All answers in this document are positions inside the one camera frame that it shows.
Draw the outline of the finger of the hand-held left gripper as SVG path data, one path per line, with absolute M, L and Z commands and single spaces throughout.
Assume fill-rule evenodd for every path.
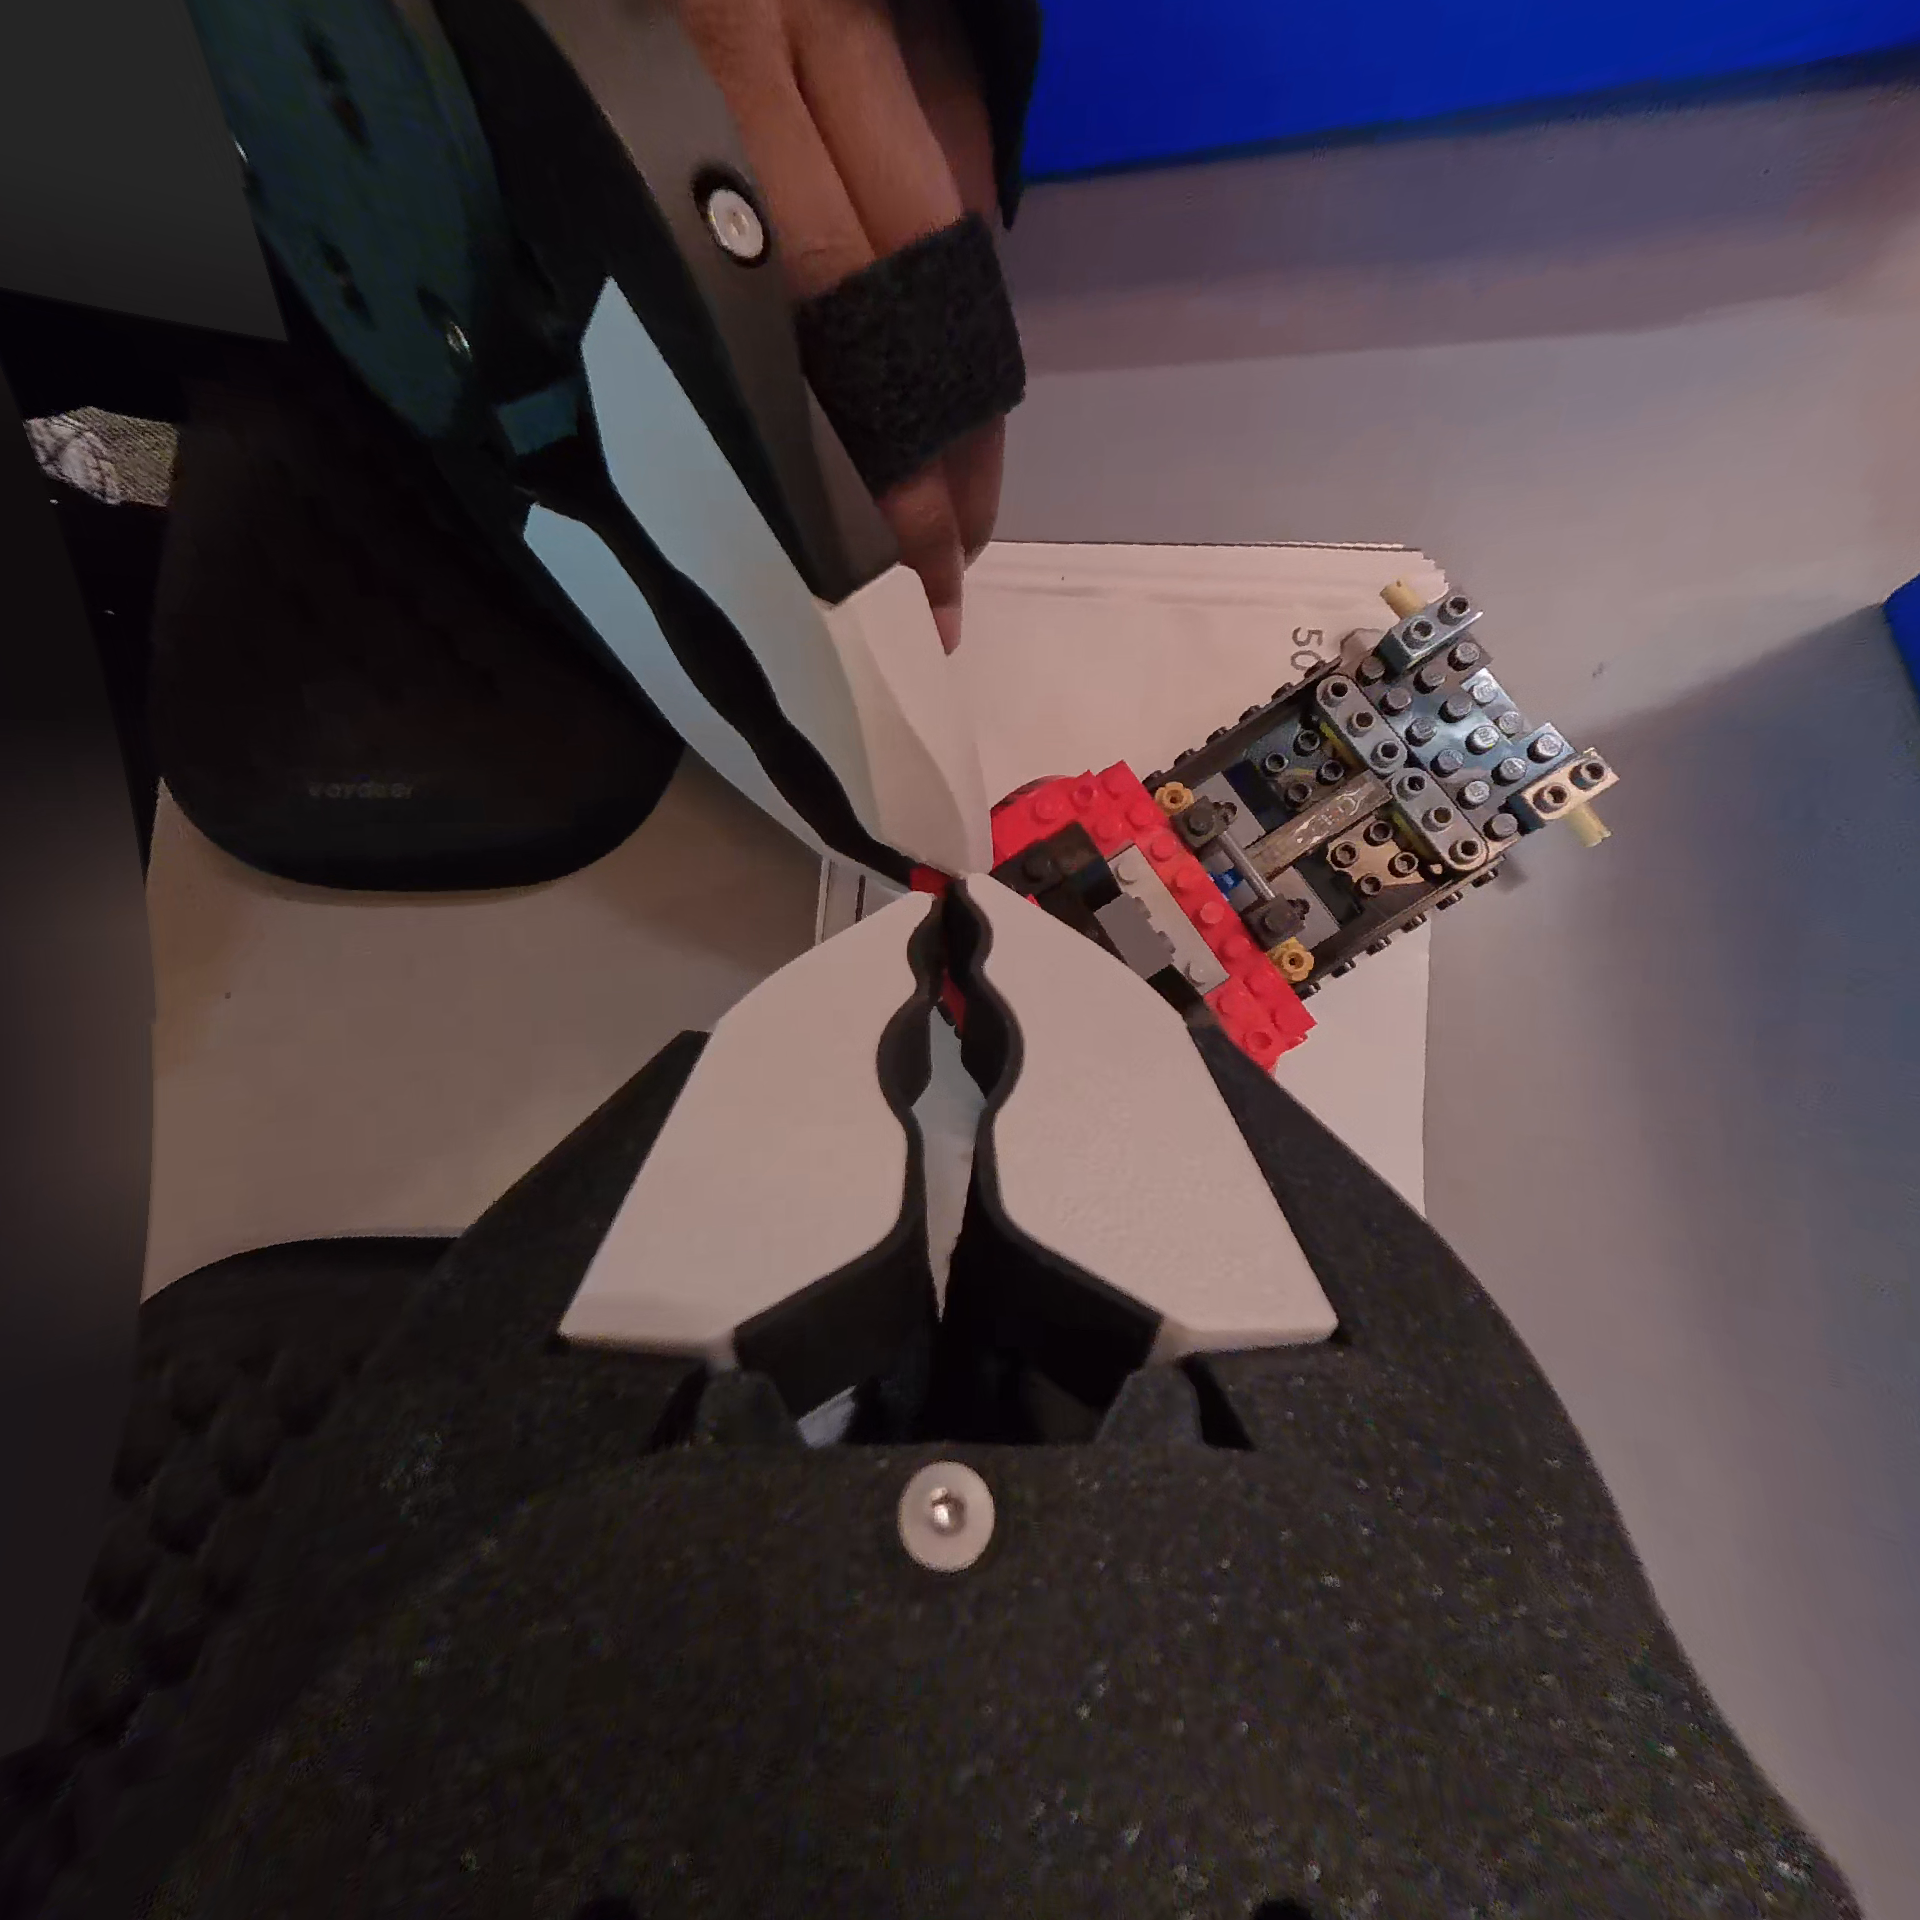
M 875 580 L 842 608 L 802 584 L 753 584 L 731 615 L 662 560 L 625 511 L 622 544 L 549 507 L 524 540 L 665 721 L 810 849 L 890 879 L 935 867 L 932 663 L 901 687 L 874 615 L 905 591 Z
M 918 576 L 891 565 L 836 605 L 810 590 L 614 280 L 582 371 L 614 496 L 743 640 L 857 824 L 924 868 L 978 872 L 975 734 Z

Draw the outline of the black quilted pad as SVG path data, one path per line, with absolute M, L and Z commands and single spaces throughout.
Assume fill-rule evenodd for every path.
M 138 1309 L 132 1399 L 54 1711 L 5 1757 L 5 1916 L 57 1908 L 167 1769 L 271 1496 L 447 1248 L 286 1240 L 204 1264 Z
M 502 891 L 627 841 L 678 734 L 326 349 L 182 382 L 149 727 L 182 816 L 258 872 Z

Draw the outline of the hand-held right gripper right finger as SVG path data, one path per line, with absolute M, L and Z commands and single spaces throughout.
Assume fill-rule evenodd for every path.
M 1159 992 L 1002 881 L 945 903 L 983 1105 L 945 1318 L 1054 1382 L 1333 1337 L 1338 1312 Z

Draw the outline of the red and black lego car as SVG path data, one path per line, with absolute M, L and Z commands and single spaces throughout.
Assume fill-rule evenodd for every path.
M 1609 836 L 1614 763 L 1527 718 L 1474 601 L 1406 582 L 1383 601 L 1383 631 L 1311 636 L 1265 703 L 1170 766 L 1038 780 L 991 811 L 998 881 L 1265 1069 L 1311 1033 L 1310 997 L 1527 836 Z

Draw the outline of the person's left hand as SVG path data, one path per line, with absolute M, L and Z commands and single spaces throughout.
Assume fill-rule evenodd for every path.
M 991 116 L 948 5 L 681 3 L 796 304 L 965 220 L 995 224 Z

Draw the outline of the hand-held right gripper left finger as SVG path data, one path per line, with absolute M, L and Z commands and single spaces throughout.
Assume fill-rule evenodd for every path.
M 903 895 L 705 1038 L 562 1315 L 571 1345 L 862 1388 L 938 1315 L 917 1105 L 941 907 Z

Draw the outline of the lego instruction booklet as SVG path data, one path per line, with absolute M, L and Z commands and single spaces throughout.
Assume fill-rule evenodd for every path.
M 1423 553 L 1366 544 L 991 544 L 951 660 L 988 800 L 1127 761 L 1147 774 L 1387 620 L 1434 598 Z M 1311 997 L 1278 1080 L 1426 1211 L 1428 926 Z

